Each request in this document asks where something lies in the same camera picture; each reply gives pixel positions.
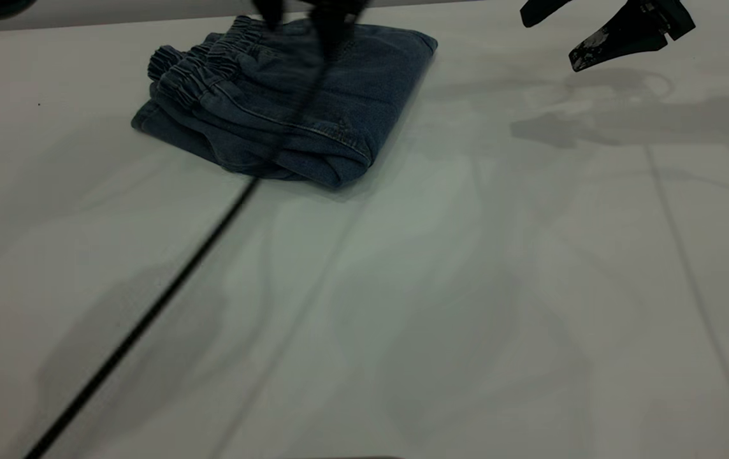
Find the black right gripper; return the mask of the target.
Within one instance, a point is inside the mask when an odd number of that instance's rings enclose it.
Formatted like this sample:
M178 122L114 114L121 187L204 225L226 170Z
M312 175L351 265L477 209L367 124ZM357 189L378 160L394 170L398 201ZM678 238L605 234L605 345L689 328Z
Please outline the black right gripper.
M533 28L570 0L528 0L520 8L526 28ZM574 71L589 69L621 56L655 52L696 29L693 17L681 1L633 1L570 52Z

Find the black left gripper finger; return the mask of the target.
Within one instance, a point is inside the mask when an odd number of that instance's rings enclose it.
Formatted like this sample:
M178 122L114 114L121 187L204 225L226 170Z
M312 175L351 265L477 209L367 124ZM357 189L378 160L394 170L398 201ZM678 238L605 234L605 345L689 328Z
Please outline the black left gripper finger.
M320 38L323 56L335 60L353 35L366 1L309 1L309 18Z
M277 30L281 26L285 15L285 1L253 0L252 3L269 30Z

